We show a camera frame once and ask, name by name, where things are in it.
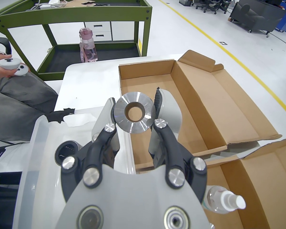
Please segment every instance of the cart shelf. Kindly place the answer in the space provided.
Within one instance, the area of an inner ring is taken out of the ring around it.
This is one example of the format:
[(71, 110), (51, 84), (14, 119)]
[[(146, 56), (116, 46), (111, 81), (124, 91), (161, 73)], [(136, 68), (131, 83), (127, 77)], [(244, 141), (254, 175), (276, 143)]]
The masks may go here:
[[(9, 39), (31, 72), (43, 80), (63, 78), (66, 68), (79, 63), (79, 45), (58, 45), (50, 30), (49, 24), (71, 22), (133, 21), (133, 41), (96, 42), (99, 60), (146, 56), (152, 7), (145, 0), (93, 0), (102, 6), (56, 8), (47, 10), (30, 10), (38, 0), (19, 0), (0, 10), (0, 32)], [(144, 22), (142, 54), (138, 48), (139, 22)], [(9, 33), (9, 28), (42, 25), (52, 48), (37, 69), (33, 68), (20, 47)]]

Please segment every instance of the open cardboard box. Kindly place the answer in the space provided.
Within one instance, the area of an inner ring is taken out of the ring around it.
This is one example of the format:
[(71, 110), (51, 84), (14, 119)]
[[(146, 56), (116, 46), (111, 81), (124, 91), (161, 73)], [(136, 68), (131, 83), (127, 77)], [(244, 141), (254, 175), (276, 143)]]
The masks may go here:
[(246, 201), (244, 210), (205, 210), (216, 229), (286, 229), (286, 139), (267, 144), (243, 159), (207, 162), (208, 185), (220, 185)]
[[(171, 92), (182, 112), (178, 141), (196, 156), (281, 137), (223, 65), (197, 52), (189, 50), (178, 61), (120, 65), (119, 72), (122, 94), (142, 92), (154, 100), (157, 87)], [(131, 134), (137, 171), (153, 166), (150, 136), (150, 130)]]

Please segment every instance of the spray bottle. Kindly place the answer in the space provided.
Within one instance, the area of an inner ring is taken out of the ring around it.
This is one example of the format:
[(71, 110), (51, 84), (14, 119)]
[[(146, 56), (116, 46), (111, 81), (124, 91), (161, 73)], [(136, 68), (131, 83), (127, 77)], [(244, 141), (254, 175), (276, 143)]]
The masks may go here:
[(225, 214), (236, 209), (245, 209), (246, 202), (242, 196), (235, 195), (224, 187), (207, 185), (202, 206), (212, 212)]

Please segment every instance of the gray pants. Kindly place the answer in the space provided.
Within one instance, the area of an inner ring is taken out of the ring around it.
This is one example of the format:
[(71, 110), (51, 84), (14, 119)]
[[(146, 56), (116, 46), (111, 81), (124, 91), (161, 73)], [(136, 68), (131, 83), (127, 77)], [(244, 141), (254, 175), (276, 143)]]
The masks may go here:
[(0, 79), (0, 140), (29, 141), (37, 118), (54, 111), (57, 93), (33, 73)]

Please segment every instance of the white controller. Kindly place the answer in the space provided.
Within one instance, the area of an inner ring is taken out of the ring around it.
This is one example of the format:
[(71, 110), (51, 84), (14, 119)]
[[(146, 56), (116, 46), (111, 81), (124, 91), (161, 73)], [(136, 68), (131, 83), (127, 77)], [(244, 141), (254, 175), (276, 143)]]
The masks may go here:
[(29, 71), (29, 68), (25, 64), (21, 64), (21, 60), (19, 58), (1, 59), (0, 67), (6, 70), (13, 70), (17, 68), (17, 72), (14, 73), (16, 76), (24, 76)]

